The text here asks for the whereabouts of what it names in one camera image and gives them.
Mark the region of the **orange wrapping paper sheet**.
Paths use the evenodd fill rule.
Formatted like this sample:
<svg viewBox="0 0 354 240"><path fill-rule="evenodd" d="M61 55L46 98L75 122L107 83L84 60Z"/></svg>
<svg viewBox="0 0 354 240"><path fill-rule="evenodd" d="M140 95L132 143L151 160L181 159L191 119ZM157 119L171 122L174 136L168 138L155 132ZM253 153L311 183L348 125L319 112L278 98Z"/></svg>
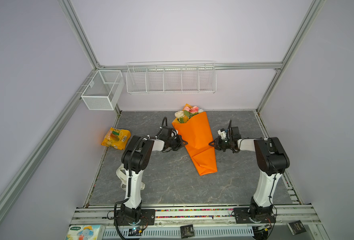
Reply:
<svg viewBox="0 0 354 240"><path fill-rule="evenodd" d="M215 149L209 146L213 135L207 113L191 114L184 111L185 123L179 123L175 117L172 122L178 134L188 142L186 150L200 176L216 173L217 163Z"/></svg>

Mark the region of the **cream fake rose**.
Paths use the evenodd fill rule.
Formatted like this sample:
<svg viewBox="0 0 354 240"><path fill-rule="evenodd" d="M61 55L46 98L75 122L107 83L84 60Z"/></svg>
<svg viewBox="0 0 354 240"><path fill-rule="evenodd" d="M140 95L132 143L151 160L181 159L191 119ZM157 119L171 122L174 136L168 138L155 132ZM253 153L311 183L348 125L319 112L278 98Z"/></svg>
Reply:
<svg viewBox="0 0 354 240"><path fill-rule="evenodd" d="M184 111L178 111L175 113L175 117L179 123L185 123L185 113Z"/></svg>

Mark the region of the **dark pink fake rose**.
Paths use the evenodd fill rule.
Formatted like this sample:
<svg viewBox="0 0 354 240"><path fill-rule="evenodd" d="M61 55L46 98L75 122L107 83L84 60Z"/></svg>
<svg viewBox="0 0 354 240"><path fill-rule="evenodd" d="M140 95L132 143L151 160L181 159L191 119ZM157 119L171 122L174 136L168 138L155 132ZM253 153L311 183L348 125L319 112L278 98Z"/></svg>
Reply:
<svg viewBox="0 0 354 240"><path fill-rule="evenodd" d="M199 108L197 106L191 107L190 108L190 113L191 114L197 114L199 112Z"/></svg>

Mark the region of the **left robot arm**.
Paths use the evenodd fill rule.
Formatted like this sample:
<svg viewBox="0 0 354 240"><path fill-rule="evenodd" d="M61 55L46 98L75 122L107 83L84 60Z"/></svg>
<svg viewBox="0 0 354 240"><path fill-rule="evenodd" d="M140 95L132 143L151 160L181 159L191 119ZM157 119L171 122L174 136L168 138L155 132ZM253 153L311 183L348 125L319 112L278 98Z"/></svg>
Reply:
<svg viewBox="0 0 354 240"><path fill-rule="evenodd" d="M120 213L132 224L139 223L142 217L142 178L149 164L152 152L177 151L188 144L179 134L160 138L133 136L122 156L126 176L126 195L119 201Z"/></svg>

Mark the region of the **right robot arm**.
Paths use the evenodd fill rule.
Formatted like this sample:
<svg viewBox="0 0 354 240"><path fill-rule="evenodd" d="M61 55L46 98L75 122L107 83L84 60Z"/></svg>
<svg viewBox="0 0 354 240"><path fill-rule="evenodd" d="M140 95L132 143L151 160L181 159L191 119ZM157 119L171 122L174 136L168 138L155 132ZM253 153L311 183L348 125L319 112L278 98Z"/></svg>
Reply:
<svg viewBox="0 0 354 240"><path fill-rule="evenodd" d="M239 138L237 136L220 136L209 142L209 146L219 151L232 150L236 154L240 151L249 151L256 154L257 165L260 169L258 186L251 198L249 209L234 210L235 218L252 223L268 221L275 222L273 213L273 196L278 180L290 166L289 157L284 150L279 138Z"/></svg>

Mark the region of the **yellow snack bag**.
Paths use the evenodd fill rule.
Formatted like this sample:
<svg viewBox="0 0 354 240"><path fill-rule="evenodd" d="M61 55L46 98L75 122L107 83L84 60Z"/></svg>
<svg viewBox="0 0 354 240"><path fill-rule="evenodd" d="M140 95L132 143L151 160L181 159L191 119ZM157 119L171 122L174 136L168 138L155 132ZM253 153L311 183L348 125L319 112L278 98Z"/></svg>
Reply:
<svg viewBox="0 0 354 240"><path fill-rule="evenodd" d="M113 147L117 150L124 150L130 137L131 132L128 130L110 128L101 145L105 147Z"/></svg>

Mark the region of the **white ribbon gold lettering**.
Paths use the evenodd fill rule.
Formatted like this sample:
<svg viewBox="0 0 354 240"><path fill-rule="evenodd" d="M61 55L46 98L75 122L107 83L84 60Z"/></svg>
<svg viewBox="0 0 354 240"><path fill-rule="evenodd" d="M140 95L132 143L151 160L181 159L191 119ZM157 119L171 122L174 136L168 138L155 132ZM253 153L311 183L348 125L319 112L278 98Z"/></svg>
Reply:
<svg viewBox="0 0 354 240"><path fill-rule="evenodd" d="M127 186L127 177L126 174L124 173L125 168L124 168L124 164L121 164L117 170L116 170L116 175L117 177L120 179L121 181L121 189L122 190L126 190L126 186ZM144 182L141 182L141 191L144 190L146 187Z"/></svg>

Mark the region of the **white mesh box basket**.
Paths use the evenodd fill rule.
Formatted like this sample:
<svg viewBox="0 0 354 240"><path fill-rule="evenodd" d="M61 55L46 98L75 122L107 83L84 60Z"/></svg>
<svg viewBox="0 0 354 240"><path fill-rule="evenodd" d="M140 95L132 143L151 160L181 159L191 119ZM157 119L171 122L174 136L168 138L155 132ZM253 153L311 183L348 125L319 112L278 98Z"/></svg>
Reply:
<svg viewBox="0 0 354 240"><path fill-rule="evenodd" d="M114 111L125 86L117 70L97 70L86 85L81 98L89 110Z"/></svg>

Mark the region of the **black box centre front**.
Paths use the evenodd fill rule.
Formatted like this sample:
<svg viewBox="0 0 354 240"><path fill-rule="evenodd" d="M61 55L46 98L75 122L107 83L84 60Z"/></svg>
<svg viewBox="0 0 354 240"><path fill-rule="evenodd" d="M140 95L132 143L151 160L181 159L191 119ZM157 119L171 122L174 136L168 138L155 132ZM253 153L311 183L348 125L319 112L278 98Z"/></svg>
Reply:
<svg viewBox="0 0 354 240"><path fill-rule="evenodd" d="M195 236L195 230L193 225L185 225L180 227L181 238L186 239Z"/></svg>

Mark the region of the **black box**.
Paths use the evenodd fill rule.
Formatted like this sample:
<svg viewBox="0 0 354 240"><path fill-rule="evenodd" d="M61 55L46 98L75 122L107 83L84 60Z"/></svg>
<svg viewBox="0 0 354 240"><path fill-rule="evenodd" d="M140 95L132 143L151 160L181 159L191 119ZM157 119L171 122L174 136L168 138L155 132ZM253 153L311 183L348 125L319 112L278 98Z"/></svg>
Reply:
<svg viewBox="0 0 354 240"><path fill-rule="evenodd" d="M306 228L300 220L287 223L287 226L293 236L307 232Z"/></svg>
<svg viewBox="0 0 354 240"><path fill-rule="evenodd" d="M195 236L195 230L193 225L185 225L180 227L181 238L186 239Z"/></svg>

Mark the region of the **black box right front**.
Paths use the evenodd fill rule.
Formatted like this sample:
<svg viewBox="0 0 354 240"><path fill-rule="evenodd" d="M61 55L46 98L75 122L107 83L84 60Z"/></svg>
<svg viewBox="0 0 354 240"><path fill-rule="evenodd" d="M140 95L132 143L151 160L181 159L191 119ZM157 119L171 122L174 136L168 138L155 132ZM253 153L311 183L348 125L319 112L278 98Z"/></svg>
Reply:
<svg viewBox="0 0 354 240"><path fill-rule="evenodd" d="M287 223L287 226L293 236L307 232L306 228L300 220Z"/></svg>

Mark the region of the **tissue pack with elephant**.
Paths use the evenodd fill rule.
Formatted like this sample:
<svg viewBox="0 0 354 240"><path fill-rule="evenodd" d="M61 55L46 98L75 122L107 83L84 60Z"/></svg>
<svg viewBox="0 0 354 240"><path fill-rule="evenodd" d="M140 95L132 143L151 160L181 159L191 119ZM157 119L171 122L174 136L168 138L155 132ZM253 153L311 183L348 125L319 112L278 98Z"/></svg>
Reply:
<svg viewBox="0 0 354 240"><path fill-rule="evenodd" d="M66 240L102 240L106 227L103 225L70 226Z"/></svg>

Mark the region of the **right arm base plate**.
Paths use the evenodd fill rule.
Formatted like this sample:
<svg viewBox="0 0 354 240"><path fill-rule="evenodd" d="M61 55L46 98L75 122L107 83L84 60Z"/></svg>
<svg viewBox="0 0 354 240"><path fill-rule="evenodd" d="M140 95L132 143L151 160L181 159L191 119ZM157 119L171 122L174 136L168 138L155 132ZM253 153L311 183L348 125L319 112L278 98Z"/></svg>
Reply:
<svg viewBox="0 0 354 240"><path fill-rule="evenodd" d="M272 208L234 208L231 216L237 224L275 224L276 218Z"/></svg>

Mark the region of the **aluminium front rail frame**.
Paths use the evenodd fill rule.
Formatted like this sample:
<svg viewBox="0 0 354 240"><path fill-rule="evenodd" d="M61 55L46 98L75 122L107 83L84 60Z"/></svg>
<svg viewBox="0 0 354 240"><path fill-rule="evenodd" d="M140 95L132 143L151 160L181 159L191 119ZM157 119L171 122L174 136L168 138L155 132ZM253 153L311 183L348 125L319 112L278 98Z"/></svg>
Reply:
<svg viewBox="0 0 354 240"><path fill-rule="evenodd" d="M275 205L272 219L252 222L241 220L240 213L247 212L248 206L241 205L144 205L142 214L150 221L150 226L158 228L193 224L199 227L252 226L270 223L274 228L290 222L301 221L310 228L315 240L327 240L328 234L312 205Z"/></svg>

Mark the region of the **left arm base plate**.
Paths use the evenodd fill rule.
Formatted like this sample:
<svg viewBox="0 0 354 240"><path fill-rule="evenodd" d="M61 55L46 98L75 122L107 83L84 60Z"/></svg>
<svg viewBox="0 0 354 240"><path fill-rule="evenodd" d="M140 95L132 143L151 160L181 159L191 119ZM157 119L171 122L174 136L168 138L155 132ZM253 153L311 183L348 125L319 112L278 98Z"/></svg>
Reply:
<svg viewBox="0 0 354 240"><path fill-rule="evenodd" d="M118 226L153 226L155 224L155 209L130 209L118 210L115 217Z"/></svg>

